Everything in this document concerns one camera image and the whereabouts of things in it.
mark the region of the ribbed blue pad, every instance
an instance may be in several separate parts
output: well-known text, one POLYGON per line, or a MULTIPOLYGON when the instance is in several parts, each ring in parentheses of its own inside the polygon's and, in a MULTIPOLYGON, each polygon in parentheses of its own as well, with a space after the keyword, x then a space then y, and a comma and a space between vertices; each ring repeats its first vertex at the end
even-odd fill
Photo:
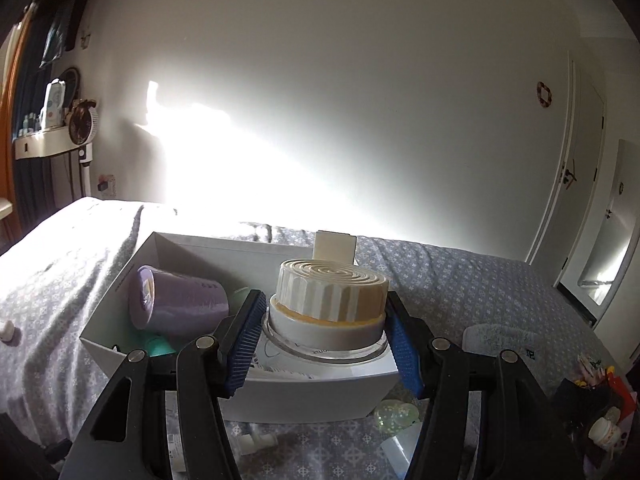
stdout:
POLYGON ((402 384, 418 398, 424 398, 424 382, 420 378, 420 358, 418 352, 404 331, 396 313, 387 309, 385 319, 386 338, 400 372, 402 384))
POLYGON ((261 292, 252 304, 244 326, 226 358, 225 389, 231 395, 244 384, 262 332, 262 317, 266 312, 267 299, 261 292))

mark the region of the snowflake pattern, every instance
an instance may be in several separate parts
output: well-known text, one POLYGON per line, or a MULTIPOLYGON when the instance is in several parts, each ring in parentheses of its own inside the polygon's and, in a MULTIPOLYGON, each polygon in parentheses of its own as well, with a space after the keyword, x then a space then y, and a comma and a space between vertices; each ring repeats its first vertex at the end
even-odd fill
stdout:
MULTIPOLYGON (((0 395, 0 412, 7 412, 31 440, 57 442, 78 434, 107 381, 78 343, 78 336, 136 244, 176 214, 162 205, 85 198, 20 241, 30 254, 28 269, 16 251, 0 258, 0 304, 22 331, 17 347, 0 345, 0 362, 21 373, 17 381, 8 374, 0 377, 0 392, 15 391, 10 404, 8 396, 0 395), (95 232, 102 235, 96 238, 95 232), (15 384, 28 384, 36 394, 14 390, 15 384), (68 406, 64 417, 51 409, 61 405, 68 406)), ((231 238, 307 247, 314 242, 313 233, 249 223, 238 224, 231 238)), ((581 352, 602 359, 604 365, 614 364, 593 331, 524 262, 367 237, 358 238, 356 258, 362 266, 389 276, 391 288, 398 291, 409 314, 423 318, 435 335, 457 345, 462 343, 464 329, 479 323, 544 334, 535 362, 546 363, 546 368, 532 372, 548 394, 581 352)), ((414 402, 424 418, 427 403, 412 400, 400 384, 389 398, 414 402)), ((167 427, 178 431, 175 415, 167 416, 167 427)), ((242 457, 242 478, 395 478, 380 449, 385 435, 375 429, 372 417, 258 427, 261 433, 277 434, 279 445, 242 457), (332 440, 336 436, 339 444, 332 440)), ((229 435, 248 432, 245 423, 227 422, 226 428, 229 435)))

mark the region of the gray towel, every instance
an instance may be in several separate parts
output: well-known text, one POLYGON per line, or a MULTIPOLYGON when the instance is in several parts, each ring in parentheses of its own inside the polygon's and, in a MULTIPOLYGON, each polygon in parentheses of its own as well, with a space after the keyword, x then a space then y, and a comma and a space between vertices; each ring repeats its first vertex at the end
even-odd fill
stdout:
MULTIPOLYGON (((534 332, 498 324, 479 324, 465 329, 462 334, 462 349, 465 352, 497 357, 505 349, 516 352, 525 362, 539 384, 544 384, 546 376, 546 351, 544 339, 534 332)), ((474 452, 478 447, 480 431, 481 393, 469 392, 466 412, 465 451, 474 452)), ((476 456, 468 469, 473 475, 476 456)))

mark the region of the purple cup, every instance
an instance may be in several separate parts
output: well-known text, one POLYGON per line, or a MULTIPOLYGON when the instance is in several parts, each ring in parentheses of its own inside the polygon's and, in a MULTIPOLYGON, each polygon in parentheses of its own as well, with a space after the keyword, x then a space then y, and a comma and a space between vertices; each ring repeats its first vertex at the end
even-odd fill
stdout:
POLYGON ((213 332, 228 313, 225 289, 213 280, 151 266, 131 280, 129 317, 139 330, 191 340, 213 332))

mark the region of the transparent jar base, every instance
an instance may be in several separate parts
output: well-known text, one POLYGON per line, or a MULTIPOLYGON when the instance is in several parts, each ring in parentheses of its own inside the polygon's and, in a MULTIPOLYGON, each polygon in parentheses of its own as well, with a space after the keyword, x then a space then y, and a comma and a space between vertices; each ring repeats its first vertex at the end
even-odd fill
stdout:
POLYGON ((269 324, 269 311, 262 318, 262 332, 267 336, 267 339, 276 345, 280 350, 283 350, 295 357, 307 359, 317 363, 334 364, 334 365, 352 365, 356 363, 363 363, 375 359, 382 355, 386 350, 388 342, 386 341, 386 335, 383 332, 382 337, 377 343, 365 348, 359 348, 357 350, 319 350, 317 348, 308 348, 298 343, 293 343, 288 339, 280 336, 269 324))

